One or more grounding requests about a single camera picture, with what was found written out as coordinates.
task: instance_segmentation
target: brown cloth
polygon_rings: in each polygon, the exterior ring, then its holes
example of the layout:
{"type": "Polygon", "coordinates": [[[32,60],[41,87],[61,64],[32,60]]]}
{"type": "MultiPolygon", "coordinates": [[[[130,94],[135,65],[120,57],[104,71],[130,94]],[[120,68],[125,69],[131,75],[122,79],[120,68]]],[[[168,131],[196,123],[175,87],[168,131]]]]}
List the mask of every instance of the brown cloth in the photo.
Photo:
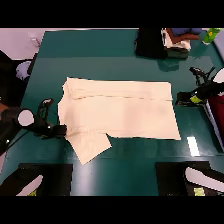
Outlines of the brown cloth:
{"type": "Polygon", "coordinates": [[[199,38],[200,38],[199,35],[191,34],[191,33],[186,33],[184,35],[175,37],[173,35],[173,32],[172,32],[171,28],[166,28],[166,31],[169,34],[170,39],[171,39],[173,44],[176,44],[176,43],[178,43],[182,40],[199,40],[199,38]]]}

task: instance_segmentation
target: white wall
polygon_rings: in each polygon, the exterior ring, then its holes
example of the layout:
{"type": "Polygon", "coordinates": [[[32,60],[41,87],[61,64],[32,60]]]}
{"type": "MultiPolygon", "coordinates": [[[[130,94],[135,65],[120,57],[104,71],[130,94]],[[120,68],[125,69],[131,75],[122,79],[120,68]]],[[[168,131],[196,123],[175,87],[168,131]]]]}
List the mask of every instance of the white wall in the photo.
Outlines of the white wall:
{"type": "Polygon", "coordinates": [[[37,37],[40,41],[44,32],[49,30],[82,30],[81,28],[0,28],[0,50],[12,59],[33,58],[38,51],[30,40],[37,37]]]}

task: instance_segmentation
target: table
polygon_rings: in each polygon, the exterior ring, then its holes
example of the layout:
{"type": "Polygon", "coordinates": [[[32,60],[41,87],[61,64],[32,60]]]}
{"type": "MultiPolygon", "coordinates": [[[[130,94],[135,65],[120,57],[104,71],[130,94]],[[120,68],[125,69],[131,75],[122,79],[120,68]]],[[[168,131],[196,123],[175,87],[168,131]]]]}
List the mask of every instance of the table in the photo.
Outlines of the table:
{"type": "MultiPolygon", "coordinates": [[[[168,81],[174,105],[178,92],[196,88],[190,67],[205,71],[213,65],[216,71],[223,67],[213,44],[191,41],[187,60],[163,61],[136,57],[135,38],[136,30],[46,32],[22,106],[36,112],[43,99],[54,98],[51,110],[57,112],[67,77],[168,81]]],[[[174,111],[181,141],[110,137],[113,147],[84,166],[67,141],[41,140],[29,133],[9,150],[0,183],[22,162],[73,163],[71,195],[158,195],[154,169],[157,161],[209,160],[213,169],[224,172],[223,153],[203,109],[174,106],[174,111]],[[189,136],[196,138],[200,157],[192,157],[189,136]]],[[[56,122],[53,112],[49,120],[56,122]]]]}

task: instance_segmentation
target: red object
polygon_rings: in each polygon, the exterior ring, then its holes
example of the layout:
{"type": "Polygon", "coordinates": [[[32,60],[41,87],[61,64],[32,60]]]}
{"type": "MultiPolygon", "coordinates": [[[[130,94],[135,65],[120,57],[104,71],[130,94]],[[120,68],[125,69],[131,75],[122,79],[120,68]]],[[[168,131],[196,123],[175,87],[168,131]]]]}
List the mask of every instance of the red object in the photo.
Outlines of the red object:
{"type": "Polygon", "coordinates": [[[186,33],[186,34],[183,34],[181,36],[175,37],[173,35],[173,32],[172,32],[171,28],[166,28],[166,31],[169,34],[170,39],[171,39],[173,44],[176,44],[176,43],[178,43],[182,40],[199,40],[199,38],[200,38],[199,35],[192,34],[192,33],[186,33]]]}
{"type": "Polygon", "coordinates": [[[208,102],[224,145],[224,96],[209,97],[208,102]]]}

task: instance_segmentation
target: black cable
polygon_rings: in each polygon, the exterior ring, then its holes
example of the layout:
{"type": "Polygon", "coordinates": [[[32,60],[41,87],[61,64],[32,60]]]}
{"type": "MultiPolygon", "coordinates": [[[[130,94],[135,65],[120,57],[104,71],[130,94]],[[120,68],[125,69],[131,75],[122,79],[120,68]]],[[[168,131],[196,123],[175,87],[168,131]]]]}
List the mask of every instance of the black cable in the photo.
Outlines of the black cable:
{"type": "Polygon", "coordinates": [[[19,138],[17,138],[11,145],[6,148],[6,151],[9,150],[13,145],[15,145],[19,140],[21,140],[28,132],[29,130],[23,133],[19,138]]]}

